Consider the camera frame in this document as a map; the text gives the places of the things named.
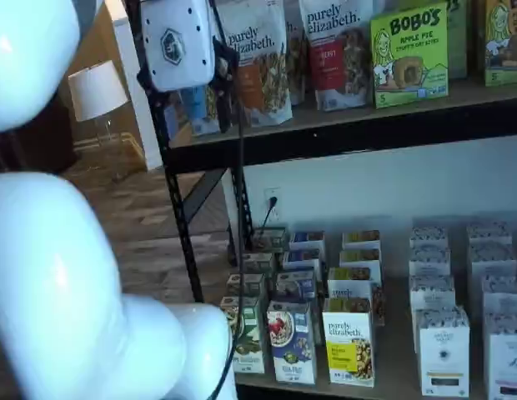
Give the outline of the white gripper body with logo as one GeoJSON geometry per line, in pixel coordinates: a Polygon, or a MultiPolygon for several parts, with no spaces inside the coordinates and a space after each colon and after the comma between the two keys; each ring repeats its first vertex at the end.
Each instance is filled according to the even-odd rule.
{"type": "Polygon", "coordinates": [[[212,13],[204,0],[140,3],[148,72],[161,93],[204,86],[213,79],[212,13]]]}

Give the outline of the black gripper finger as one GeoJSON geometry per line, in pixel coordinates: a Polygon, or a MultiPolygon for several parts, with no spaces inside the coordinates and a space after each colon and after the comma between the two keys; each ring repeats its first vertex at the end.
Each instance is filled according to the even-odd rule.
{"type": "Polygon", "coordinates": [[[213,39],[214,74],[209,86],[215,96],[218,125],[221,133],[225,133],[232,125],[232,95],[237,72],[237,53],[229,46],[213,39]]]}
{"type": "Polygon", "coordinates": [[[164,108],[170,97],[170,92],[160,92],[153,84],[148,68],[141,67],[137,74],[140,87],[144,90],[149,106],[164,108]]]}

